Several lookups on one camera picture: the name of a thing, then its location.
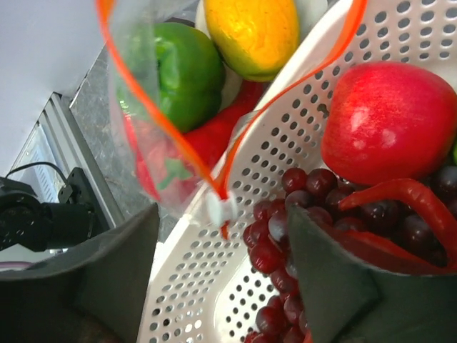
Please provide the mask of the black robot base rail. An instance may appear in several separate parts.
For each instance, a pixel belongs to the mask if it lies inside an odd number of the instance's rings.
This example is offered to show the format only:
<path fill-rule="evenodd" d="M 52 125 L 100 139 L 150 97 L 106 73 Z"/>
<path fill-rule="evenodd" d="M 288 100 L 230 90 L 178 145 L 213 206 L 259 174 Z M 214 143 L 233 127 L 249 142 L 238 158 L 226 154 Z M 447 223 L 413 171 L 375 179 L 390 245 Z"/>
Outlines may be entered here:
<path fill-rule="evenodd" d="M 83 169 L 68 177 L 55 164 L 38 161 L 17 167 L 14 174 L 35 166 L 49 166 L 64 185 L 58 201 L 41 202 L 26 183 L 1 178 L 1 249 L 19 244 L 33 252 L 74 247 L 106 231 L 109 226 Z"/>

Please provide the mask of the red chili pepper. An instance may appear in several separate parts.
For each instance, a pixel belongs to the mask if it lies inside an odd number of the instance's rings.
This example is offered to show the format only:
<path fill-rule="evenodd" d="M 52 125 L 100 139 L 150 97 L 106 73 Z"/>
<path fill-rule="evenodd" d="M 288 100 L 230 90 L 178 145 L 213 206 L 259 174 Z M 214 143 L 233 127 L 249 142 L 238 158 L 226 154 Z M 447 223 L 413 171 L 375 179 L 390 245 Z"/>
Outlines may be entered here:
<path fill-rule="evenodd" d="M 262 83 L 243 80 L 232 104 L 203 126 L 184 134 L 187 142 L 210 170 L 225 152 L 236 123 L 242 116 L 253 111 L 262 94 Z"/>

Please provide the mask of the white radish with leaves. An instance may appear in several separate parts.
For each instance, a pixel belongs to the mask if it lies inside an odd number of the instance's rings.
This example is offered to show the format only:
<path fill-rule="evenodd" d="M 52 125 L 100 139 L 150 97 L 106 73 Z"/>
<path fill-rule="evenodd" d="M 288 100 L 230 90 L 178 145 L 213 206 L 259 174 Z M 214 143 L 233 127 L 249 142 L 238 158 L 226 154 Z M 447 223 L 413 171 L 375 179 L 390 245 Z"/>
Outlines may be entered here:
<path fill-rule="evenodd" d="M 206 26 L 206 19 L 204 13 L 204 2 L 200 1 L 196 10 L 196 23 L 195 27 L 205 33 L 210 39 L 210 33 Z M 317 21 L 323 16 L 328 8 L 327 1 L 294 1 L 297 12 L 298 20 L 300 25 L 300 43 L 310 32 L 312 27 L 317 23 Z M 226 64 L 224 58 L 224 67 L 226 70 L 226 81 L 223 88 L 223 98 L 222 98 L 222 107 L 227 107 L 239 93 L 241 83 L 244 78 L 238 75 L 234 70 L 232 70 L 228 64 Z"/>

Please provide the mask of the green bell pepper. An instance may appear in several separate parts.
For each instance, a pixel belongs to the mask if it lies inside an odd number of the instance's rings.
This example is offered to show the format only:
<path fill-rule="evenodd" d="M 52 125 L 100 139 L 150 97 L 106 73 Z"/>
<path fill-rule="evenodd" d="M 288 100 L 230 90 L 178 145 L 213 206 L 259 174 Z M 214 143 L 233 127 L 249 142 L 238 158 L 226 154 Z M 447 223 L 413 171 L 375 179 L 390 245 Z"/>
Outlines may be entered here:
<path fill-rule="evenodd" d="M 139 24 L 124 61 L 181 133 L 199 128 L 219 112 L 226 72 L 203 32 L 176 22 Z"/>

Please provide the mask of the yellow green mango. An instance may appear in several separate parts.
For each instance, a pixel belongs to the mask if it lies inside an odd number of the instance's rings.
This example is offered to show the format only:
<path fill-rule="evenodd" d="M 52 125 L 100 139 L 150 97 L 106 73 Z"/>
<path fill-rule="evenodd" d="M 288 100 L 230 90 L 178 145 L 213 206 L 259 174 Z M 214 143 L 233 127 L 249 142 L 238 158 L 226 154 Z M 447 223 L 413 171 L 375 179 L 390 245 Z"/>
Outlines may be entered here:
<path fill-rule="evenodd" d="M 249 81 L 271 81 L 297 50 L 292 0 L 205 1 L 206 26 L 226 64 Z"/>

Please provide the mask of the clear zip top bag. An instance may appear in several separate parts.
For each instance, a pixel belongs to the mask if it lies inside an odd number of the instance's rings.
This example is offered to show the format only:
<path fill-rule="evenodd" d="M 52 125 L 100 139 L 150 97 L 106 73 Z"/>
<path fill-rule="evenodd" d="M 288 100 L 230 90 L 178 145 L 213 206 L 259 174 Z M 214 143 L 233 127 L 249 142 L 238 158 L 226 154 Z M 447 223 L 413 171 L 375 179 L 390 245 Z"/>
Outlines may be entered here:
<path fill-rule="evenodd" d="M 243 73 L 213 35 L 196 27 L 157 23 L 152 1 L 97 1 L 109 50 L 114 106 L 129 125 L 133 150 L 152 196 L 223 237 L 243 217 L 248 200 L 272 195 L 250 182 L 249 157 L 284 116 L 294 121 L 331 100 L 331 70 L 353 40 L 368 6 L 339 1 L 313 27 L 262 90 L 262 78 Z"/>

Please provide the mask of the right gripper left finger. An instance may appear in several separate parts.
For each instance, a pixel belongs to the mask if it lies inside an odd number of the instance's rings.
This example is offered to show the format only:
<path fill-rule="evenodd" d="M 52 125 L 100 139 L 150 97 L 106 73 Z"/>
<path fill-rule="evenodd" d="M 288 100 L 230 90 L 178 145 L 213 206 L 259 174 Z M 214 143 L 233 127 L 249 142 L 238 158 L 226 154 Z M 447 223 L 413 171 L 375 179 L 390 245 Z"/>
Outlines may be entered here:
<path fill-rule="evenodd" d="M 159 233 L 153 204 L 56 257 L 1 273 L 2 342 L 135 342 Z"/>

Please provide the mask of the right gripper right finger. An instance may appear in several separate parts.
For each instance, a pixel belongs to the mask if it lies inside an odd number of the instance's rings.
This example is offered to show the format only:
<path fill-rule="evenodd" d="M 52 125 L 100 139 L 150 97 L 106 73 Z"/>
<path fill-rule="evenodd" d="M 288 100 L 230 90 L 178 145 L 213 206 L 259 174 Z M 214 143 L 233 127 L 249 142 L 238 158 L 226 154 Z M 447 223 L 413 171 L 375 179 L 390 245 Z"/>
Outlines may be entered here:
<path fill-rule="evenodd" d="M 456 274 L 393 257 L 288 211 L 314 342 L 455 342 Z"/>

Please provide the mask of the red apple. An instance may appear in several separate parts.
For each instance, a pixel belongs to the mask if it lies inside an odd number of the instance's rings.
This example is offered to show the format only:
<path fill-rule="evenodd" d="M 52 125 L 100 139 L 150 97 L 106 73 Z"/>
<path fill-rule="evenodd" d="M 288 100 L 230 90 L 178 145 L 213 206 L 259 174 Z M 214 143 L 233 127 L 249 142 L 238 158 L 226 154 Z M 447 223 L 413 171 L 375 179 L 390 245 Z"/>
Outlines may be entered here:
<path fill-rule="evenodd" d="M 158 203 L 171 206 L 186 203 L 196 191 L 199 178 L 174 144 L 166 139 L 155 140 L 152 127 L 146 121 L 126 114 L 123 124 L 143 190 Z"/>

